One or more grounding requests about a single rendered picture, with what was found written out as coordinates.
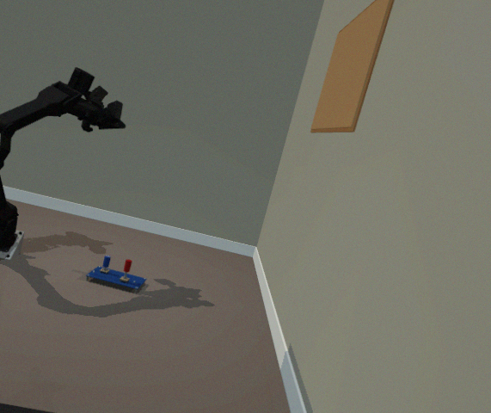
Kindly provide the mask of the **blue circuit board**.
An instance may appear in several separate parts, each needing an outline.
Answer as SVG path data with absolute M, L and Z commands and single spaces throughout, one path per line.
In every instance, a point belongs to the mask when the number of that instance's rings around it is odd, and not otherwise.
M 109 265 L 110 257 L 111 256 L 104 256 L 104 261 L 102 265 L 103 267 L 98 266 L 90 271 L 90 273 L 86 275 L 86 281 L 89 280 L 89 277 L 97 280 L 109 281 L 120 284 L 122 286 L 135 288 L 134 293 L 136 293 L 137 289 L 141 287 L 147 279 L 140 276 L 127 274 L 131 267 L 132 260 L 126 259 L 124 266 L 125 273 L 107 268 Z

